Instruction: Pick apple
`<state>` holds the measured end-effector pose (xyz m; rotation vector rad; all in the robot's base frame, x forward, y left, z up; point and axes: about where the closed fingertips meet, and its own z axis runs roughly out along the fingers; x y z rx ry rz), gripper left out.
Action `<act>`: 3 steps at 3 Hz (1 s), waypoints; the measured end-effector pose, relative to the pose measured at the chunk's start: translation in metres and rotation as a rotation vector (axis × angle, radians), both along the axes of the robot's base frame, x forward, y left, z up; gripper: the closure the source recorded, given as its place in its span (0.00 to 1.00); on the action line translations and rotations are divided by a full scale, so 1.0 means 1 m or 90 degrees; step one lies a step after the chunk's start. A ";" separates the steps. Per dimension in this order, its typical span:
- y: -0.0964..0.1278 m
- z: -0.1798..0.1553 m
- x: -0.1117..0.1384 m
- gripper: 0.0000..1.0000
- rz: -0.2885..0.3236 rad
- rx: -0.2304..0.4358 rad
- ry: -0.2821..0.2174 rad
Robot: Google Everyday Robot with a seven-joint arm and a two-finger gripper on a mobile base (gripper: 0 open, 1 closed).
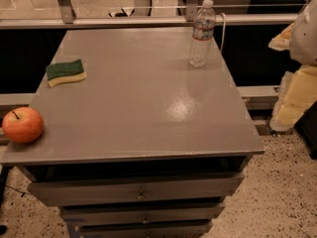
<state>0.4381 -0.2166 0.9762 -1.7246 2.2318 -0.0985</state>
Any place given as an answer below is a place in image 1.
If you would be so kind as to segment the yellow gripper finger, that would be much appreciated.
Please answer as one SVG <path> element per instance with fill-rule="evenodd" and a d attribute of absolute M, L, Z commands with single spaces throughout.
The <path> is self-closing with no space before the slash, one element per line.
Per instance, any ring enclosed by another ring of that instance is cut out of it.
<path fill-rule="evenodd" d="M 287 71 L 280 83 L 269 127 L 286 132 L 317 101 L 317 66 L 304 64 L 296 72 Z"/>
<path fill-rule="evenodd" d="M 289 49 L 289 43 L 291 39 L 293 24 L 287 26 L 280 34 L 275 36 L 268 46 L 275 51 L 287 51 Z"/>

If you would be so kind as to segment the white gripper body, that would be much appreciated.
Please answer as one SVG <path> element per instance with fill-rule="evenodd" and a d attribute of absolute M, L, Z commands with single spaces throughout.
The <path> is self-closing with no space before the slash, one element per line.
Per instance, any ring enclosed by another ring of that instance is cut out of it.
<path fill-rule="evenodd" d="M 311 0 L 294 22 L 290 57 L 302 64 L 317 64 L 317 0 Z"/>

